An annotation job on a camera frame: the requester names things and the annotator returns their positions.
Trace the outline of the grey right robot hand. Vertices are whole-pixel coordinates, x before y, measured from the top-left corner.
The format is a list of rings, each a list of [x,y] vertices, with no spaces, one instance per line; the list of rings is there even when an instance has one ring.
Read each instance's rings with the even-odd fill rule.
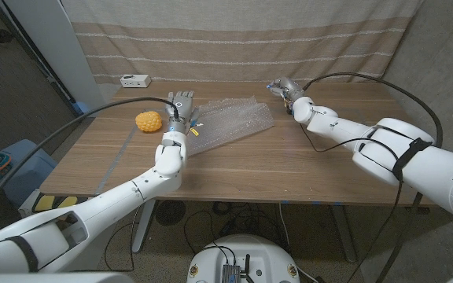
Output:
[[[286,101],[294,102],[304,96],[304,90],[300,85],[287,77],[275,79],[267,85],[267,89],[275,96],[282,97]]]

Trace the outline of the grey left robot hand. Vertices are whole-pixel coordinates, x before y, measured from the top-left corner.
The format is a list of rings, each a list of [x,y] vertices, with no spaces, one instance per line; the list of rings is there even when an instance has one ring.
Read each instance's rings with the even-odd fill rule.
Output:
[[[194,92],[192,90],[169,92],[168,100],[177,108],[178,117],[175,118],[174,109],[166,105],[166,113],[169,116],[168,131],[177,131],[185,134],[189,124],[198,117],[198,110],[193,106]]]

